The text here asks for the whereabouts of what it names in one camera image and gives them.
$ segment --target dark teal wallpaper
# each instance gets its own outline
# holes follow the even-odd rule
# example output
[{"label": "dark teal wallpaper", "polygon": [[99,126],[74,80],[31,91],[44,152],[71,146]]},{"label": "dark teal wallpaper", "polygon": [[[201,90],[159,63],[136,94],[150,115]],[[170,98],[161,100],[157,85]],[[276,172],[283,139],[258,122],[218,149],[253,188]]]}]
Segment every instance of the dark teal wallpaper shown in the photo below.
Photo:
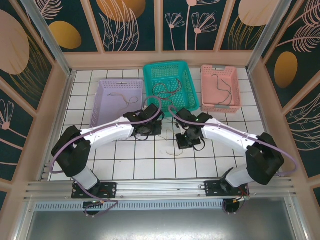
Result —
[{"label": "dark teal wallpaper", "polygon": [[226,2],[163,0],[163,51],[213,50]]},{"label": "dark teal wallpaper", "polygon": [[320,207],[320,187],[316,187],[313,189],[313,193]]},{"label": "dark teal wallpaper", "polygon": [[0,191],[0,213],[1,213],[2,207],[5,203],[6,196],[7,196],[7,193],[5,191]]},{"label": "dark teal wallpaper", "polygon": [[274,35],[272,36],[272,38],[269,41],[269,44],[266,46],[265,50],[262,53],[262,58],[265,58],[266,54],[268,53],[272,43],[274,42],[275,37],[278,35],[278,33],[280,32],[281,28],[283,27],[285,21],[287,20],[289,14],[291,13],[292,9],[294,8],[294,6],[296,5],[297,0],[292,0],[290,7],[288,8],[288,10],[286,11],[281,23],[279,24],[277,30],[275,31]]},{"label": "dark teal wallpaper", "polygon": [[9,1],[0,1],[0,23],[0,78],[37,109],[52,65]]},{"label": "dark teal wallpaper", "polygon": [[291,133],[309,178],[320,174],[320,84],[287,115]]},{"label": "dark teal wallpaper", "polygon": [[155,51],[154,0],[90,0],[106,52]]},{"label": "dark teal wallpaper", "polygon": [[11,181],[33,117],[0,90],[0,178]]},{"label": "dark teal wallpaper", "polygon": [[266,62],[284,107],[320,70],[320,4],[306,0]]},{"label": "dark teal wallpaper", "polygon": [[35,0],[35,4],[64,53],[98,51],[80,0]]},{"label": "dark teal wallpaper", "polygon": [[276,0],[236,0],[221,50],[253,50],[265,29]]}]

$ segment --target pink basket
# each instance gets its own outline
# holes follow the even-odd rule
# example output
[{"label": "pink basket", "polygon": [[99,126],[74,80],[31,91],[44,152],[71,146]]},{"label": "pink basket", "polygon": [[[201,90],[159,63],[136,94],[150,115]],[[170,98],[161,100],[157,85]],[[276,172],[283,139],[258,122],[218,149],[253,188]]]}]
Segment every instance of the pink basket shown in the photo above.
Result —
[{"label": "pink basket", "polygon": [[[220,81],[222,80],[221,83],[219,82],[220,90],[217,88],[218,78],[215,75]],[[224,105],[221,102],[228,99],[229,92],[226,90],[230,89],[226,83],[231,87],[232,100]],[[226,66],[224,70],[215,70],[212,65],[203,65],[201,68],[201,88],[201,110],[203,112],[235,114],[241,108],[239,80],[235,67]]]}]

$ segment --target black mounting bracket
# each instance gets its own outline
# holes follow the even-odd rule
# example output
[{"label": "black mounting bracket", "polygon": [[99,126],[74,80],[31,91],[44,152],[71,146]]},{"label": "black mounting bracket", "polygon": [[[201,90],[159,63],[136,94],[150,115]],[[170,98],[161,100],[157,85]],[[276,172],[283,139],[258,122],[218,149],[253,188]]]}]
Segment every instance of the black mounting bracket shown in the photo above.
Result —
[{"label": "black mounting bracket", "polygon": [[[240,188],[249,195],[246,184],[241,185]],[[220,180],[205,181],[201,189],[205,190],[206,197],[229,197],[242,195],[242,192],[238,187],[231,188],[229,192],[223,190],[221,188]]]},{"label": "black mounting bracket", "polygon": [[[99,182],[89,191],[92,195],[101,199],[114,199],[117,194],[116,182]],[[72,199],[91,199],[75,182],[72,184]]]}]

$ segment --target teal basket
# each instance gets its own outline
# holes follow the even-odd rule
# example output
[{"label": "teal basket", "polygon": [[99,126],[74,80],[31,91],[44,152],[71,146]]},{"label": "teal basket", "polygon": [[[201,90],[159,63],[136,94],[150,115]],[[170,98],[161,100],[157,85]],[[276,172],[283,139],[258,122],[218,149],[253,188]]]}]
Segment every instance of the teal basket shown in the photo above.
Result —
[{"label": "teal basket", "polygon": [[[155,95],[161,98],[168,98],[171,94],[163,92],[167,92],[167,90],[170,92],[175,91],[179,87],[177,79],[181,82],[182,89],[180,91],[171,96],[169,98],[170,100],[161,100],[162,111],[166,118],[172,117],[168,111],[168,107],[172,104],[178,110],[186,108],[190,112],[199,108],[195,86],[191,78],[188,64],[185,61],[168,61],[148,64],[143,68],[143,75],[147,97]],[[147,100],[147,103],[148,105],[155,104],[159,107],[157,99],[150,98]]]}]

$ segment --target white tiled floor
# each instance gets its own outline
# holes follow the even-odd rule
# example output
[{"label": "white tiled floor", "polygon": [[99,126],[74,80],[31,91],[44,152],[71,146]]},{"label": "white tiled floor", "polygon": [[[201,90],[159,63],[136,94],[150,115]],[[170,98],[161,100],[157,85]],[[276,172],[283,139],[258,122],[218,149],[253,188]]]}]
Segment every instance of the white tiled floor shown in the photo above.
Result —
[{"label": "white tiled floor", "polygon": [[[190,72],[201,103],[201,70],[191,68]],[[259,135],[264,128],[247,72],[244,68],[238,68],[237,72],[243,107],[236,114],[209,114],[238,130]],[[105,78],[144,79],[144,74],[142,69],[78,71],[62,133],[72,125],[78,129],[89,127],[98,82]],[[193,112],[195,115],[200,113],[200,109]],[[241,154],[218,141],[206,139],[202,151],[179,150],[174,136],[178,132],[173,119],[167,118],[162,121],[161,135],[149,137],[147,141],[130,138],[110,142],[92,150],[87,165],[100,180],[142,180],[221,177],[229,168],[246,164]],[[60,170],[58,164],[55,164],[54,170]],[[49,176],[49,179],[65,181],[70,178],[60,173]]]}]

